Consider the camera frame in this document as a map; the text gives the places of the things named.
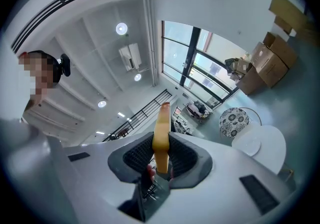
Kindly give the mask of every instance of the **black window frame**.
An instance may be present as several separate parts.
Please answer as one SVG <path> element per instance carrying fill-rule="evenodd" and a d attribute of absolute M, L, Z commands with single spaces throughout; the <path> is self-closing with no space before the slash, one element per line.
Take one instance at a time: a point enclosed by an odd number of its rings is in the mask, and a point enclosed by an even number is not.
<path fill-rule="evenodd" d="M 237 88 L 237 87 L 235 89 L 229 88 L 226 84 L 224 84 L 223 82 L 218 80 L 214 75 L 210 74 L 206 70 L 203 70 L 201 67 L 199 67 L 196 64 L 194 64 L 196 55 L 200 54 L 200 55 L 208 58 L 212 62 L 218 64 L 220 67 L 226 69 L 226 65 L 224 63 L 222 63 L 221 61 L 219 61 L 219 60 L 215 59 L 214 57 L 208 55 L 204 51 L 202 51 L 200 49 L 197 49 L 197 44 L 198 44 L 198 41 L 199 41 L 200 33 L 201 33 L 201 28 L 198 28 L 198 27 L 194 26 L 192 28 L 190 43 L 188 45 L 186 43 L 174 40 L 172 38 L 165 37 L 165 21 L 164 20 L 162 21 L 162 35 L 161 35 L 161 38 L 162 38 L 162 73 L 164 73 L 166 76 L 168 76 L 169 78 L 173 79 L 174 81 L 178 82 L 182 87 L 184 87 L 186 90 L 188 90 L 190 93 L 192 93 L 194 96 L 196 96 L 199 99 L 199 97 L 197 95 L 195 95 L 193 92 L 191 92 L 189 90 L 188 87 L 185 86 L 186 79 L 188 78 L 189 80 L 193 81 L 195 84 L 200 86 L 202 89 L 204 89 L 207 93 L 209 93 L 216 100 L 218 100 L 218 102 L 220 104 L 222 104 L 228 98 L 230 98 L 236 91 L 238 91 L 239 88 Z M 165 62 L 165 59 L 164 59 L 164 57 L 165 57 L 165 55 L 164 55 L 164 53 L 165 53 L 165 39 L 188 47 L 188 52 L 187 52 L 187 55 L 186 55 L 186 58 L 185 58 L 185 61 L 184 61 L 184 68 L 183 68 L 182 72 L 179 71 L 178 69 L 176 69 L 175 67 L 171 66 L 169 63 Z M 164 71 L 165 65 L 181 74 L 180 81 L 177 81 L 170 74 L 168 74 L 168 73 L 166 73 Z M 211 91 L 204 84 L 202 84 L 202 83 L 198 82 L 197 80 L 195 80 L 192 76 L 190 76 L 190 72 L 191 72 L 192 68 L 194 68 L 195 70 L 200 72 L 204 77 L 208 77 L 210 80 L 214 81 L 214 83 L 217 86 L 221 87 L 223 90 L 225 90 L 228 93 L 227 96 L 225 96 L 224 98 L 220 98 L 218 95 L 216 95 L 213 91 Z"/>

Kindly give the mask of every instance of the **white ceiling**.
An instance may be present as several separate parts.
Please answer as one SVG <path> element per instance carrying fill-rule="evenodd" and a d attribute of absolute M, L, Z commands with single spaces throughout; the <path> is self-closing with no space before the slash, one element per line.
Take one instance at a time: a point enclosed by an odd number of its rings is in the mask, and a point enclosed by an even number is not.
<path fill-rule="evenodd" d="M 116 33 L 120 22 L 127 24 L 128 36 Z M 125 95 L 152 86 L 150 71 L 143 72 L 142 79 L 135 82 L 138 71 L 127 71 L 119 54 L 120 48 L 137 43 L 142 61 L 139 69 L 150 66 L 142 0 L 108 3 L 86 12 L 60 27 L 47 42 L 37 50 L 56 59 L 67 54 L 71 75 L 62 76 L 41 106 L 27 111 L 24 118 L 59 138 L 64 146 L 101 142 L 105 136 L 96 136 L 96 131 L 103 129 L 108 136 L 134 114 L 130 102 L 120 102 Z M 103 99 L 107 106 L 99 109 L 98 102 Z M 125 112 L 126 118 L 119 119 L 119 111 Z"/>

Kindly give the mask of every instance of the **ceiling air conditioning unit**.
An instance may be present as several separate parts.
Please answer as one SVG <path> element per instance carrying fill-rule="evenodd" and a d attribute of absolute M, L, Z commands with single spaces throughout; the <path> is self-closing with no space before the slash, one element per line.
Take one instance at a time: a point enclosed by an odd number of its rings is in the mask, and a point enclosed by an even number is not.
<path fill-rule="evenodd" d="M 141 65 L 140 52 L 137 43 L 129 44 L 119 50 L 121 59 L 127 71 L 138 69 Z"/>

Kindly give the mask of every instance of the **gray floor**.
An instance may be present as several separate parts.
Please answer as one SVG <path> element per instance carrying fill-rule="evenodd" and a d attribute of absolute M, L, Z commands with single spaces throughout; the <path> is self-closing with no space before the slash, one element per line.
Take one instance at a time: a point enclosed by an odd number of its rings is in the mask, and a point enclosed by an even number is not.
<path fill-rule="evenodd" d="M 287 147 L 285 163 L 294 170 L 294 180 L 300 186 L 310 177 L 319 156 L 320 49 L 294 38 L 289 44 L 299 58 L 281 81 L 272 89 L 265 86 L 249 96 L 239 90 L 198 126 L 194 135 L 231 145 L 231 139 L 220 137 L 220 115 L 232 107 L 254 109 L 263 125 L 275 126 L 283 133 Z"/>

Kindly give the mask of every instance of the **round stool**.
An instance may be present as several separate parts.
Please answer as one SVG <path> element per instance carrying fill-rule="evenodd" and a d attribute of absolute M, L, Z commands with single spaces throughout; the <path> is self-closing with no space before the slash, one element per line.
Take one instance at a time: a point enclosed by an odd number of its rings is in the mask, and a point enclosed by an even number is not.
<path fill-rule="evenodd" d="M 232 139 L 249 124 L 248 114 L 238 108 L 231 107 L 224 111 L 219 119 L 220 132 Z"/>

